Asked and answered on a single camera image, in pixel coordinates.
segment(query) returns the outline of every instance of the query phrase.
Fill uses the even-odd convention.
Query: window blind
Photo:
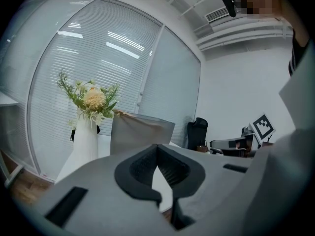
[[[34,4],[27,4],[25,6],[30,7],[25,8],[24,12],[21,8],[9,25],[8,36],[14,37],[10,39],[0,67],[1,90],[19,104],[17,107],[3,110],[5,114],[0,116],[6,123],[6,130],[9,130],[3,139],[7,141],[7,149],[12,157],[21,160],[34,172],[35,165],[28,147],[30,132],[26,130],[25,123],[26,99],[34,71],[59,28],[89,2],[90,0],[45,0],[40,6],[35,6],[36,8]],[[40,149],[45,151],[45,147],[45,143],[42,143]],[[52,158],[58,158],[58,155],[52,153],[40,160],[49,164]]]
[[[193,121],[200,61],[167,28],[159,40],[144,87],[139,114],[175,123],[171,141],[185,146],[187,124]]]
[[[148,59],[160,26],[124,6],[95,0],[76,13],[55,35],[37,68],[31,92],[32,143],[41,170],[58,176],[67,157],[48,161],[49,155],[69,154],[76,107],[57,88],[63,70],[68,81],[95,79],[96,86],[120,84],[117,109],[134,112]],[[111,134],[111,119],[105,119],[101,135]]]

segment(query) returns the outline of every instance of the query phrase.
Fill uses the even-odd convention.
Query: office chair
[[[197,117],[195,122],[187,124],[188,149],[196,150],[197,146],[205,145],[208,122]]]

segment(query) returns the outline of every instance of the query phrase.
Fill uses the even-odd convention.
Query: yellow flower
[[[83,98],[84,105],[92,111],[96,111],[105,104],[105,95],[99,90],[89,90]]]

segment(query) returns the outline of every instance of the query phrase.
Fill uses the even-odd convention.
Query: wooden floor
[[[1,154],[9,173],[12,173],[17,164],[2,151]],[[9,191],[13,198],[25,204],[32,205],[51,185],[53,183],[22,169],[11,184]]]

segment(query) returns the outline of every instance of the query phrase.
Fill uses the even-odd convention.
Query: desk
[[[0,107],[18,105],[18,102],[0,92]]]
[[[98,135],[98,157],[103,158],[110,155],[110,136]],[[82,165],[74,165],[72,162],[75,162],[75,158],[73,158],[73,153],[69,156],[66,163],[64,164],[62,170],[60,171],[56,182],[58,183],[63,178],[80,168]],[[159,210],[164,212],[172,207],[173,203],[173,191],[171,187],[166,182],[164,176],[161,171],[156,168],[153,174],[153,183],[152,189],[158,191],[162,195],[162,202],[159,205]]]

